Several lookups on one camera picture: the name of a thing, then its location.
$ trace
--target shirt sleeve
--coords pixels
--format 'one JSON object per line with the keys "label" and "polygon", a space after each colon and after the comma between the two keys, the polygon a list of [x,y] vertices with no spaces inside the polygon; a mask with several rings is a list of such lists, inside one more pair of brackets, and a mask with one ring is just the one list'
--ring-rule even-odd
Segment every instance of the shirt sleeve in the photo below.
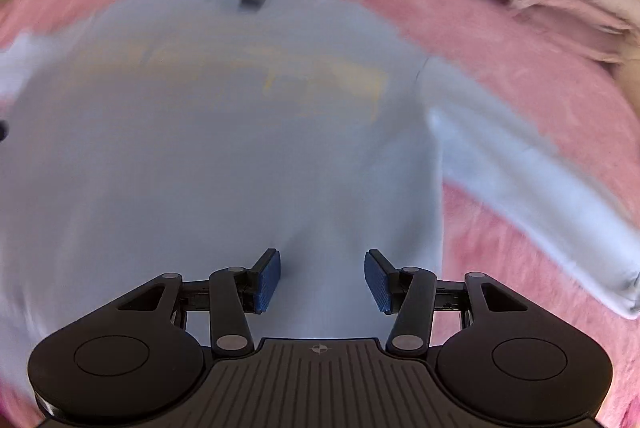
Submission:
{"label": "shirt sleeve", "polygon": [[419,76],[442,174],[527,234],[625,318],[640,307],[640,234],[599,182],[455,67],[430,59]]}
{"label": "shirt sleeve", "polygon": [[92,18],[88,18],[47,36],[23,33],[8,48],[0,49],[2,108],[10,106],[38,71],[65,58],[81,40],[92,21]]}

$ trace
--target blue gripper pad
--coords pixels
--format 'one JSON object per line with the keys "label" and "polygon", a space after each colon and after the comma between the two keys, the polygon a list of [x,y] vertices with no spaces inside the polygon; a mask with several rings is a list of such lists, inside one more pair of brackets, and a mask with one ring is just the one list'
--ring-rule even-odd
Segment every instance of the blue gripper pad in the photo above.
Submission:
{"label": "blue gripper pad", "polygon": [[255,294],[255,313],[267,310],[273,292],[280,281],[280,253],[275,251],[258,276],[258,292]]}
{"label": "blue gripper pad", "polygon": [[373,294],[380,312],[390,314],[391,293],[389,292],[389,278],[369,252],[364,255],[364,279],[367,281],[369,290]]}

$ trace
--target bed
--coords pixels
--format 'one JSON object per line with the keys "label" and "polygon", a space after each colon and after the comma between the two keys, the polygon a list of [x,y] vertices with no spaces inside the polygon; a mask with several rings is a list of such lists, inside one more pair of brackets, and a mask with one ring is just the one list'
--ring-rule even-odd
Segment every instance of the bed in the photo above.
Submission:
{"label": "bed", "polygon": [[[50,32],[114,1],[12,0],[0,10],[0,47],[25,30]],[[353,1],[392,22],[422,48],[458,65],[535,123],[564,157],[607,186],[630,220],[640,225],[640,124],[601,64],[514,20],[500,0]],[[0,108],[6,109],[20,87],[4,82],[1,88]],[[607,309],[514,226],[464,192],[446,186],[444,202],[440,276],[454,280],[467,271],[484,271],[589,334],[614,363],[614,381],[598,419],[611,428],[636,426],[640,324]],[[432,342],[442,342],[455,330],[455,318],[438,316]],[[5,415],[19,428],[32,426],[38,417],[29,407],[28,391],[9,381],[0,387]]]}

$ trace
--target pink fuzzy fabric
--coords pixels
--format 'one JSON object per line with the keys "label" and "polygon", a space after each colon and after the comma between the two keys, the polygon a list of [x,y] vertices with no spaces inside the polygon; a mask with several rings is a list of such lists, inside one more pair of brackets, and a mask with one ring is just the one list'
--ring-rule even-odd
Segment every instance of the pink fuzzy fabric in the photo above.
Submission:
{"label": "pink fuzzy fabric", "polygon": [[618,53],[625,42],[622,32],[605,32],[568,11],[542,5],[527,7],[514,17],[575,54],[594,61],[623,62]]}
{"label": "pink fuzzy fabric", "polygon": [[[115,0],[14,0],[0,11],[0,45],[21,30],[49,32]],[[607,185],[640,224],[640,125],[599,66],[548,43],[492,0],[354,0],[426,51],[459,65]],[[640,408],[640,322],[588,296],[513,226],[447,187],[446,279],[485,271],[596,339],[614,362],[599,420],[630,428]],[[435,340],[448,321],[436,323]]]}

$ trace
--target metal rivet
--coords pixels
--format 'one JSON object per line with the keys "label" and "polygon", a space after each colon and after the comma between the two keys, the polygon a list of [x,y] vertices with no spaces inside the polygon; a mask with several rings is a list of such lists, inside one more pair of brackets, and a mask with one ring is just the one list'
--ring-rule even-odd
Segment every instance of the metal rivet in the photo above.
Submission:
{"label": "metal rivet", "polygon": [[227,334],[217,339],[216,345],[222,350],[240,350],[246,347],[248,341],[244,336],[238,336],[237,334]]}
{"label": "metal rivet", "polygon": [[402,334],[393,338],[391,343],[400,350],[417,350],[424,342],[418,336],[413,334]]}

